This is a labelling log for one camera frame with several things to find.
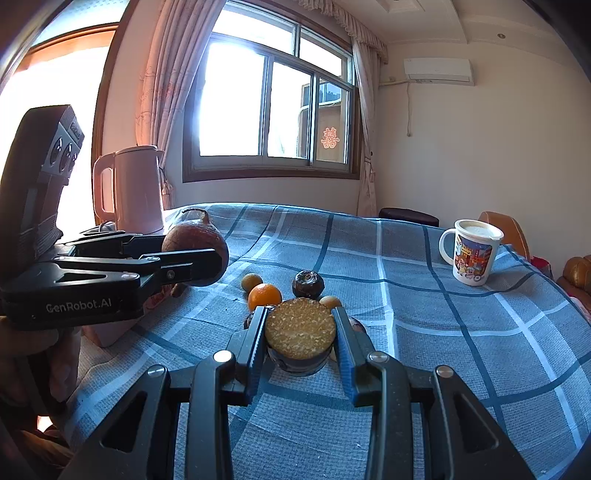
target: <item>blue checkered tablecloth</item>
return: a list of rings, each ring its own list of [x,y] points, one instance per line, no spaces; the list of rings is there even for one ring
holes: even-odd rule
[[[183,368],[226,346],[248,313],[244,274],[259,274],[287,299],[294,274],[306,269],[320,272],[324,294],[342,300],[377,349],[416,368],[451,365],[538,479],[557,478],[589,435],[591,327],[511,248],[499,248],[486,286],[474,288],[455,280],[441,258],[441,229],[288,206],[201,207],[228,242],[226,274],[168,299],[109,348],[83,342],[81,381],[59,420],[74,448],[150,365]],[[180,215],[169,212],[167,223]],[[186,410],[175,478],[182,478]],[[267,361],[252,405],[232,407],[229,417],[237,480],[363,478],[371,413],[352,408],[332,361],[304,378]]]

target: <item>black stool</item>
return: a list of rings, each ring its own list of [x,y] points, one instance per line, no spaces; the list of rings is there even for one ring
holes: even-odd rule
[[[439,218],[423,212],[415,212],[406,208],[382,208],[380,218],[390,220],[404,220],[405,222],[420,223],[421,225],[439,226]]]

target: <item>chinese character decoration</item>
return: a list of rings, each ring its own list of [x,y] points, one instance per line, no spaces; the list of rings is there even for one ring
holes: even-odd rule
[[[336,128],[327,128],[324,130],[324,138],[320,140],[324,148],[334,148],[336,143],[340,142],[340,138],[336,136]]]

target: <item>mug lid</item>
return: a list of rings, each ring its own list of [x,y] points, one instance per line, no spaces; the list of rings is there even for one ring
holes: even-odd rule
[[[480,220],[458,220],[456,229],[464,236],[481,240],[503,240],[505,234],[500,228]]]
[[[115,152],[115,155],[119,155],[120,153],[134,152],[138,150],[158,150],[158,147],[156,147],[156,145],[135,145],[133,147],[124,148],[123,150],[118,150]]]

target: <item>cork lid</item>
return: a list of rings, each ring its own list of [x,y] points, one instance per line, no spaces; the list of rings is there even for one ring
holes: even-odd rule
[[[265,337],[278,353],[306,360],[328,349],[336,335],[330,310],[315,300],[299,298],[280,303],[267,317]]]

